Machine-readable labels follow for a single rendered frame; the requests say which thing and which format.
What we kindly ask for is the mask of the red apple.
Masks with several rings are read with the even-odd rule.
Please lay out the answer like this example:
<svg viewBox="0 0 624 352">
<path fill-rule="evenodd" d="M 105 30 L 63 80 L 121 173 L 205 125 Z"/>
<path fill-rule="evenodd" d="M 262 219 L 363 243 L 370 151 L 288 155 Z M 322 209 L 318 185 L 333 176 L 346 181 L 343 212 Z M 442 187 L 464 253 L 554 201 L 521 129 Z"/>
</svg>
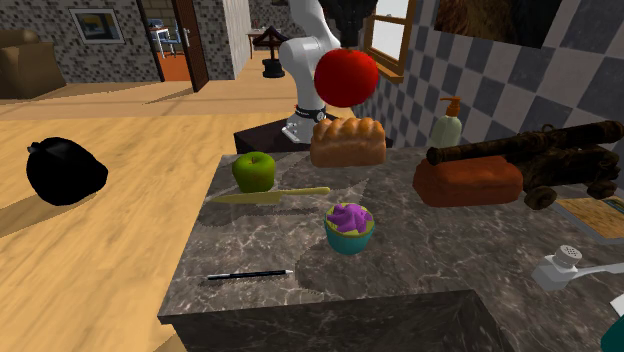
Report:
<svg viewBox="0 0 624 352">
<path fill-rule="evenodd" d="M 334 49 L 317 63 L 314 86 L 319 97 L 329 105 L 346 108 L 363 103 L 378 83 L 376 62 L 366 53 Z"/>
</svg>

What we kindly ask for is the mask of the wooden-framed window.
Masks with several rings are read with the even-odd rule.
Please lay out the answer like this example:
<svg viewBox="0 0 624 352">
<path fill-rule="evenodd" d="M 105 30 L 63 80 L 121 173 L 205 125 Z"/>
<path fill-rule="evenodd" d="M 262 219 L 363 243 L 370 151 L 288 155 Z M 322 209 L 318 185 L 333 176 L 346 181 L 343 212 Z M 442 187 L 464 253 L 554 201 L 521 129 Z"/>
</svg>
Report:
<svg viewBox="0 0 624 352">
<path fill-rule="evenodd" d="M 401 83 L 419 0 L 378 0 L 365 19 L 364 52 L 376 62 L 380 73 Z"/>
</svg>

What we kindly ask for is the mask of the dark wooden stand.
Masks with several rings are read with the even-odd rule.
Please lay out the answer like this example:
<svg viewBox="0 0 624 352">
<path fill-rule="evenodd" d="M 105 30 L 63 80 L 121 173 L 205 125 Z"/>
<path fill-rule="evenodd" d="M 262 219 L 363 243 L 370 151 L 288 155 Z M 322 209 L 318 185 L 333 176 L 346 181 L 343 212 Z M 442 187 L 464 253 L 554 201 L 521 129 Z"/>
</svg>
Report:
<svg viewBox="0 0 624 352">
<path fill-rule="evenodd" d="M 252 40 L 254 47 L 267 47 L 270 49 L 270 57 L 263 59 L 264 71 L 262 75 L 265 78 L 281 78 L 285 76 L 285 71 L 279 59 L 276 57 L 276 52 L 279 47 L 289 38 L 281 34 L 275 27 L 270 26 L 264 30 L 259 36 Z"/>
</svg>

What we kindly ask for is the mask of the green soap dispenser, orange pump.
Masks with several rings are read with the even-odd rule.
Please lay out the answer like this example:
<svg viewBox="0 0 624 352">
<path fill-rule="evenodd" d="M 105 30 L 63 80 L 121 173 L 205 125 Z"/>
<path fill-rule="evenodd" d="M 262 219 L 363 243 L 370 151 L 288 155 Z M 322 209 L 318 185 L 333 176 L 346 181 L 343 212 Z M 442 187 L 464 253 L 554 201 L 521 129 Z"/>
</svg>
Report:
<svg viewBox="0 0 624 352">
<path fill-rule="evenodd" d="M 428 145 L 435 148 L 456 146 L 461 138 L 462 122 L 458 115 L 460 112 L 460 100 L 458 96 L 441 98 L 441 101 L 449 101 L 444 116 L 439 118 L 433 125 Z"/>
</svg>

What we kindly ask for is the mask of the brown door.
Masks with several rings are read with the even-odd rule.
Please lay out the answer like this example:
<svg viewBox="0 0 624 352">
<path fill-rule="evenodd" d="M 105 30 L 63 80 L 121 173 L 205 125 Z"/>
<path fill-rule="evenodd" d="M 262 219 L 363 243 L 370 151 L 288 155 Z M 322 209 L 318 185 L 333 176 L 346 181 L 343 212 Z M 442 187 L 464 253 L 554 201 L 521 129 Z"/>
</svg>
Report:
<svg viewBox="0 0 624 352">
<path fill-rule="evenodd" d="M 193 0 L 172 0 L 194 92 L 209 81 Z"/>
</svg>

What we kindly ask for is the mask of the green apple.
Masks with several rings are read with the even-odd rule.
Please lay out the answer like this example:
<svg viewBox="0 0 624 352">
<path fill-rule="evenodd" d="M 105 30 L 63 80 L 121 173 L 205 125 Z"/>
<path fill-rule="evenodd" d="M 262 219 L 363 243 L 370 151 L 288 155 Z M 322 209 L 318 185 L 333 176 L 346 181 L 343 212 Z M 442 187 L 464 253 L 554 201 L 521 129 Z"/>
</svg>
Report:
<svg viewBox="0 0 624 352">
<path fill-rule="evenodd" d="M 259 151 L 243 154 L 232 164 L 232 174 L 243 193 L 269 191 L 274 185 L 275 170 L 275 160 Z"/>
</svg>

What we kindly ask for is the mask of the red-brown loaf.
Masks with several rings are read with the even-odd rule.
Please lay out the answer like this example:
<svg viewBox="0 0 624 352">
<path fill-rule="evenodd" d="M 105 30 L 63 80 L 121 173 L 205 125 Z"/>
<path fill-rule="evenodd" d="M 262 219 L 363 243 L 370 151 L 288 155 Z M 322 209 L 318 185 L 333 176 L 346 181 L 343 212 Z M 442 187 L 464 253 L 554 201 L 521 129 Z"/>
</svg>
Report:
<svg viewBox="0 0 624 352">
<path fill-rule="evenodd" d="M 413 188 L 432 207 L 505 204 L 523 189 L 523 175 L 502 156 L 443 162 L 427 159 L 417 166 Z"/>
</svg>

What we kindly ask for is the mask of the teal cupcake with purple frosting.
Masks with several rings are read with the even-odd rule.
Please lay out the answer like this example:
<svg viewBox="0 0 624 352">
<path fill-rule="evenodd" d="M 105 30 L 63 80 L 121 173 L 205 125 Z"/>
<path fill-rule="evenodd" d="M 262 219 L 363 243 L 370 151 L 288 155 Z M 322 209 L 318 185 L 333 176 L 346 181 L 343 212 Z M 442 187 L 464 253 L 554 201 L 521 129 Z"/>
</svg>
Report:
<svg viewBox="0 0 624 352">
<path fill-rule="evenodd" d="M 375 230 L 373 215 L 356 203 L 333 205 L 324 216 L 329 245 L 338 253 L 354 255 L 367 245 Z"/>
</svg>

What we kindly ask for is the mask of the dark brown toy cannon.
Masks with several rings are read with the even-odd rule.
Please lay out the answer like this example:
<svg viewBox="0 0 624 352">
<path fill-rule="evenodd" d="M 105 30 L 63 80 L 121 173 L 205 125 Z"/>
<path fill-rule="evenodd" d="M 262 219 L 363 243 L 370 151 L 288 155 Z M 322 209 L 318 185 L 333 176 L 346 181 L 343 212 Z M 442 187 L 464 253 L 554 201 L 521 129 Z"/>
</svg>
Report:
<svg viewBox="0 0 624 352">
<path fill-rule="evenodd" d="M 555 186 L 584 184 L 587 194 L 602 200 L 614 195 L 619 155 L 605 149 L 624 138 L 624 124 L 606 120 L 556 129 L 545 124 L 540 131 L 466 145 L 428 149 L 430 164 L 501 156 L 523 175 L 525 203 L 533 210 L 550 206 Z"/>
</svg>

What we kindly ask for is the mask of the black pen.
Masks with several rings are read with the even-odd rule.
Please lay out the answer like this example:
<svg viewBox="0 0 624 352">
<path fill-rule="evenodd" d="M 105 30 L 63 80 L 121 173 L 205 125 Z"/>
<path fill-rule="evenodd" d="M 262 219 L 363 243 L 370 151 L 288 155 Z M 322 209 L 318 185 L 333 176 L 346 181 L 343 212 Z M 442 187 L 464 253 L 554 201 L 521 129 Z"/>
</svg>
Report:
<svg viewBox="0 0 624 352">
<path fill-rule="evenodd" d="M 257 278 L 257 277 L 270 277 L 270 276 L 282 276 L 293 274 L 293 270 L 270 270 L 270 271 L 254 271 L 254 272 L 239 272 L 239 273 L 220 273 L 207 276 L 207 280 L 226 280 L 226 279 L 243 279 L 243 278 Z"/>
</svg>

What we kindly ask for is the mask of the grey sink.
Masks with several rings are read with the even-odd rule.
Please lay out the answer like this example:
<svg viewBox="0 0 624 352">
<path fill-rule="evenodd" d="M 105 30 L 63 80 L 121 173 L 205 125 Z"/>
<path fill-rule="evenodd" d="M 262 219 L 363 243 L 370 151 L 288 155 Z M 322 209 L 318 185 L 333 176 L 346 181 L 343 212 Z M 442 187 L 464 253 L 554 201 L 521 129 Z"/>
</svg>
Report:
<svg viewBox="0 0 624 352">
<path fill-rule="evenodd" d="M 552 208 L 599 244 L 624 244 L 624 200 L 558 199 Z"/>
</svg>

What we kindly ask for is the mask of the black bag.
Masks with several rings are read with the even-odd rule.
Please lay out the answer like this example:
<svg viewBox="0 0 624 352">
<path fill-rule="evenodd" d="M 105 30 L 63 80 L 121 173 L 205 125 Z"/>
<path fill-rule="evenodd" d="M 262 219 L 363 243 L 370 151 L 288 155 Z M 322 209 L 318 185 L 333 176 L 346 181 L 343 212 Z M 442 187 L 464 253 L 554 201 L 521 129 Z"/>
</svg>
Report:
<svg viewBox="0 0 624 352">
<path fill-rule="evenodd" d="M 39 197 L 54 206 L 72 205 L 98 192 L 108 178 L 108 168 L 76 142 L 49 137 L 33 142 L 26 175 Z"/>
</svg>

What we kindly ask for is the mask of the teal object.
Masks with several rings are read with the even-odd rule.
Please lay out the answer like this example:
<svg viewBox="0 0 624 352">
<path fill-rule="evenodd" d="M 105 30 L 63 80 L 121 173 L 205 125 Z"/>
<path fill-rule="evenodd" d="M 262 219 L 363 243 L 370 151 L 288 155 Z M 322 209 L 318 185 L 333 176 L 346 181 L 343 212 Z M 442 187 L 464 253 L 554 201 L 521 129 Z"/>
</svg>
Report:
<svg viewBox="0 0 624 352">
<path fill-rule="evenodd" d="M 624 352 L 624 316 L 605 332 L 600 340 L 602 352 Z"/>
</svg>

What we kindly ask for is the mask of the large dark wall picture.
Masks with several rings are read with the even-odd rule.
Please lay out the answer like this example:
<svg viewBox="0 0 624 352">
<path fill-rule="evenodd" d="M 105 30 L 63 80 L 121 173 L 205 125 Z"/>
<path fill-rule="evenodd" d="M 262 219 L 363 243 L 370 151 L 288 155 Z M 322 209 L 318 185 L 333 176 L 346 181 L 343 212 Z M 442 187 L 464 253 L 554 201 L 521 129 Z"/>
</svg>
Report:
<svg viewBox="0 0 624 352">
<path fill-rule="evenodd" d="M 439 0 L 434 29 L 540 48 L 562 0 Z"/>
</svg>

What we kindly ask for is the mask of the white-framed wall picture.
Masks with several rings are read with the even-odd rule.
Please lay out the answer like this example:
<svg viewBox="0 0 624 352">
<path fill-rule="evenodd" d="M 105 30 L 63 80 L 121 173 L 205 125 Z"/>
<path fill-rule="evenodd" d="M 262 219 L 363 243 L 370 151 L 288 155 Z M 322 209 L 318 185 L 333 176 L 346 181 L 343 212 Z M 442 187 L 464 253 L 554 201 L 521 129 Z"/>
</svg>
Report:
<svg viewBox="0 0 624 352">
<path fill-rule="evenodd" d="M 112 8 L 70 8 L 69 12 L 85 45 L 125 43 Z"/>
</svg>

